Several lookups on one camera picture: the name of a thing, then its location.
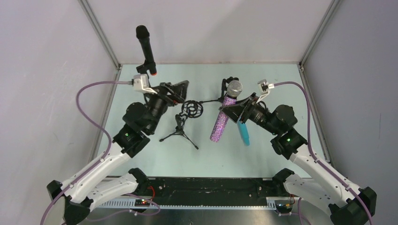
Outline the blue toy microphone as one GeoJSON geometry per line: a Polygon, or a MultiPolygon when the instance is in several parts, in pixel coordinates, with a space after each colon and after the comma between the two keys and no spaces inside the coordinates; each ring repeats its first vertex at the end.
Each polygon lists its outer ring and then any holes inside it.
{"type": "Polygon", "coordinates": [[[243,141],[243,144],[245,146],[249,146],[250,145],[250,136],[249,136],[246,124],[238,121],[237,122],[237,127],[238,127],[238,130],[239,130],[240,137],[241,137],[241,139],[243,141]]]}

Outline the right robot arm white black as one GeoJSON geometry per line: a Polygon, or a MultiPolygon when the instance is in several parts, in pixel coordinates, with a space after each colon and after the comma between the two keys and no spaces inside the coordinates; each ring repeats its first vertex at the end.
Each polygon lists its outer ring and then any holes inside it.
{"type": "Polygon", "coordinates": [[[252,94],[234,105],[220,107],[220,111],[234,122],[250,120],[274,135],[271,145],[276,154],[312,178],[307,181],[295,172],[283,169],[275,177],[281,181],[284,190],[322,210],[335,225],[371,224],[377,199],[375,191],[351,182],[318,156],[310,140],[294,129],[298,120],[291,106],[279,105],[270,112],[258,104],[257,99],[252,94]]]}

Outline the black microphone orange end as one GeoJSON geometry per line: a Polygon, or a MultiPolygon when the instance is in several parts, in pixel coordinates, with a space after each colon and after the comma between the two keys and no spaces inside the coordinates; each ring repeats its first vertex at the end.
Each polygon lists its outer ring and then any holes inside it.
{"type": "Polygon", "coordinates": [[[139,25],[136,27],[136,37],[140,42],[143,55],[144,63],[136,67],[137,72],[140,74],[157,75],[156,63],[154,61],[152,47],[150,44],[150,33],[146,26],[139,25]]]}

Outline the tripod stand with clip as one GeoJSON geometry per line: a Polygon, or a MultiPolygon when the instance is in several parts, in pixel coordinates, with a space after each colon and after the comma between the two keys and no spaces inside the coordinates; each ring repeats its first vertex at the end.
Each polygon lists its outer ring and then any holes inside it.
{"type": "Polygon", "coordinates": [[[203,104],[203,103],[209,103],[209,102],[219,102],[219,103],[223,103],[225,95],[226,95],[226,91],[227,91],[227,86],[230,82],[232,81],[239,81],[239,78],[237,77],[229,77],[227,79],[223,79],[222,80],[222,87],[221,87],[221,96],[217,99],[213,99],[213,100],[205,100],[205,101],[199,101],[199,103],[203,104]]]}

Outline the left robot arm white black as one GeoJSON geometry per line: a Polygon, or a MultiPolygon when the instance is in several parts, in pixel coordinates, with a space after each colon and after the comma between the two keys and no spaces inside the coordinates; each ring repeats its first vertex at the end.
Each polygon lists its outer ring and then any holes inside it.
{"type": "Polygon", "coordinates": [[[147,177],[138,168],[113,181],[102,181],[150,142],[149,137],[155,133],[167,109],[185,101],[189,82],[162,82],[152,87],[145,75],[138,75],[128,85],[142,93],[148,101],[128,106],[122,118],[124,126],[114,137],[108,137],[107,148],[101,155],[69,179],[62,182],[53,180],[47,185],[52,201],[44,212],[41,224],[51,224],[50,217],[54,216],[56,224],[77,225],[101,204],[147,187],[147,177]]]}

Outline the tripod stand with shock mount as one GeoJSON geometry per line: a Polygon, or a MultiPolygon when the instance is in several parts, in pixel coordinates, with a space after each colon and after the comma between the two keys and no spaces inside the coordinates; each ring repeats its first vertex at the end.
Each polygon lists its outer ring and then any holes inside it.
{"type": "Polygon", "coordinates": [[[180,113],[175,115],[175,131],[168,136],[161,138],[159,142],[162,142],[173,135],[179,135],[190,141],[191,144],[198,150],[199,147],[185,134],[184,127],[188,119],[200,117],[203,114],[203,111],[203,105],[199,101],[187,100],[182,103],[180,113]]]}

